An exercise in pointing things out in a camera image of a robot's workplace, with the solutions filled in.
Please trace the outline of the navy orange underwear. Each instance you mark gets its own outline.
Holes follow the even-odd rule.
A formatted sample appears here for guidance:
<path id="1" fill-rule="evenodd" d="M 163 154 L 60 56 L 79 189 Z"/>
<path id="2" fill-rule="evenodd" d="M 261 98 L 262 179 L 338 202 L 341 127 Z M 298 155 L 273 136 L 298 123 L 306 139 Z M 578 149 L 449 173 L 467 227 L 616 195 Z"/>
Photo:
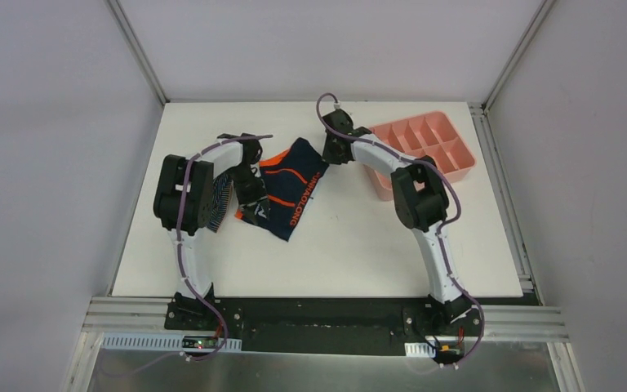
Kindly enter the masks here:
<path id="1" fill-rule="evenodd" d="M 313 201 L 318 183 L 328 168 L 328 163 L 308 140 L 296 139 L 289 149 L 260 161 L 260 174 L 269 200 L 268 216 L 264 218 L 259 212 L 252 221 L 238 210 L 234 217 L 287 242 Z"/>

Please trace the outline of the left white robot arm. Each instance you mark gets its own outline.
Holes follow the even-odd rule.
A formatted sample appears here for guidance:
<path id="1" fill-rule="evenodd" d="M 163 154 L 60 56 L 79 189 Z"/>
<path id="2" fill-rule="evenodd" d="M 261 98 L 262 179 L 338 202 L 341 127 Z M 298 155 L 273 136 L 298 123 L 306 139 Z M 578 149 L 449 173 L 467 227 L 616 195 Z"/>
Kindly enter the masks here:
<path id="1" fill-rule="evenodd" d="M 195 299 L 185 319 L 197 330 L 207 330 L 216 320 L 216 308 L 206 301 L 213 288 L 203 245 L 211 220 L 214 179 L 227 174 L 238 209 L 256 223 L 269 219 L 271 207 L 260 172 L 260 141 L 268 135 L 222 134 L 191 157 L 169 154 L 162 161 L 153 200 L 153 213 L 167 230 L 177 259 L 176 292 Z"/>

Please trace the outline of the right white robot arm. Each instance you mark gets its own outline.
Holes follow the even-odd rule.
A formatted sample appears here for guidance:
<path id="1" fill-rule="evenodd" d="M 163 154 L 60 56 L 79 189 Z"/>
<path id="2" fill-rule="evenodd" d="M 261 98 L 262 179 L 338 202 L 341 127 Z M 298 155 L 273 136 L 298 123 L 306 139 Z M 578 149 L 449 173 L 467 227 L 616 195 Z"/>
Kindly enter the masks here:
<path id="1" fill-rule="evenodd" d="M 460 282 L 447 241 L 447 226 L 460 217 L 455 190 L 429 157 L 413 158 L 387 145 L 371 130 L 355 128 L 337 108 L 319 114 L 326 139 L 323 160 L 332 165 L 361 163 L 391 180 L 396 216 L 415 236 L 429 278 L 430 317 L 435 331 L 460 328 L 474 299 Z"/>

